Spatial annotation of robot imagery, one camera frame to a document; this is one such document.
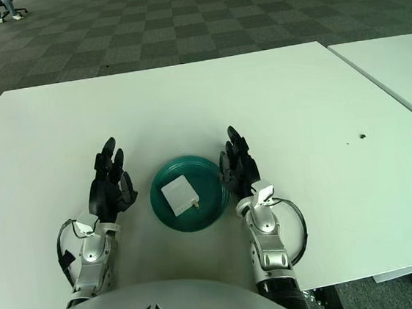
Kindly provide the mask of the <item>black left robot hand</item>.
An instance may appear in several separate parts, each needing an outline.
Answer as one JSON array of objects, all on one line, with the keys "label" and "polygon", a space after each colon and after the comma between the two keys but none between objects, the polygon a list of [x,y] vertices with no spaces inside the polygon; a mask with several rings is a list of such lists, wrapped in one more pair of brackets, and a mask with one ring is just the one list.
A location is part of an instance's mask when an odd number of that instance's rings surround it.
[{"label": "black left robot hand", "polygon": [[127,211],[138,196],[128,172],[123,170],[123,150],[118,148],[115,153],[115,145],[115,138],[110,137],[95,157],[88,206],[89,213],[101,223],[115,223],[118,213]]}]

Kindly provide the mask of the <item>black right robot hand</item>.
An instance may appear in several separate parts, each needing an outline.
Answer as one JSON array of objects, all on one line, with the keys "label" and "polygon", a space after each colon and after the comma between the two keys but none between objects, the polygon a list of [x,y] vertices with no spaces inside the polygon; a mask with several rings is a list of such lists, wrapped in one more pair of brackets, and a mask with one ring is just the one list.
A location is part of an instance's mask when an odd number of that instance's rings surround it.
[{"label": "black right robot hand", "polygon": [[219,172],[223,185],[237,200],[251,197],[253,183],[260,180],[257,164],[249,154],[249,146],[232,126],[227,127],[224,151],[219,155]]}]

